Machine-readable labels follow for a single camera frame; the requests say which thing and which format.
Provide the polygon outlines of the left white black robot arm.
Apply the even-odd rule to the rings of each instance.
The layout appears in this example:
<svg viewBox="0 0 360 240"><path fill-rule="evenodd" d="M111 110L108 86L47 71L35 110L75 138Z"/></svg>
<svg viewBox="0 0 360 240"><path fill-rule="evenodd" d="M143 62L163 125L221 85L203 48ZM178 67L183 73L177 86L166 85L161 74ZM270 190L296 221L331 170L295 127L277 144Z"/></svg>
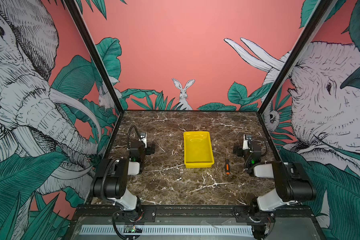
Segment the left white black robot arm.
<svg viewBox="0 0 360 240"><path fill-rule="evenodd" d="M141 200L127 189L128 176L142 174L146 156L154 154L155 149L154 143L147 145L134 141L126 159L101 160L90 186L90 195L120 208L131 222L141 220Z"/></svg>

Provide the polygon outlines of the orange black screwdriver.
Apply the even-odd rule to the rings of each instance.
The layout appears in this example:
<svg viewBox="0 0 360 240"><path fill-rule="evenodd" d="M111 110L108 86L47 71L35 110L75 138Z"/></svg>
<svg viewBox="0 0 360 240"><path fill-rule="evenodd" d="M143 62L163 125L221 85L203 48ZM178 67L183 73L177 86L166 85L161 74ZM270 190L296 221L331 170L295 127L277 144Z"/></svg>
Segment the orange black screwdriver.
<svg viewBox="0 0 360 240"><path fill-rule="evenodd" d="M225 159L225 172L227 175L231 174L231 170L230 170L230 160L229 160L229 151L226 148L226 159Z"/></svg>

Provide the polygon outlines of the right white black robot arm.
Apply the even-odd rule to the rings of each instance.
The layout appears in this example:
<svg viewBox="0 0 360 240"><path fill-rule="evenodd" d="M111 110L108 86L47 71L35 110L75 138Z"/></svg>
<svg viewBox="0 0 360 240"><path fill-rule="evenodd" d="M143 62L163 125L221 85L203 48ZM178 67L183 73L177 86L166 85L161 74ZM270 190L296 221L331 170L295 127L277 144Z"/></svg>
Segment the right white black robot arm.
<svg viewBox="0 0 360 240"><path fill-rule="evenodd" d="M281 161L262 162L262 148L250 140L242 146L234 146L234 155L245 159L244 171L252 177L273 179L275 187L268 193L255 197L248 210L249 219L254 223L269 220L276 209L314 200L317 191L302 164Z"/></svg>

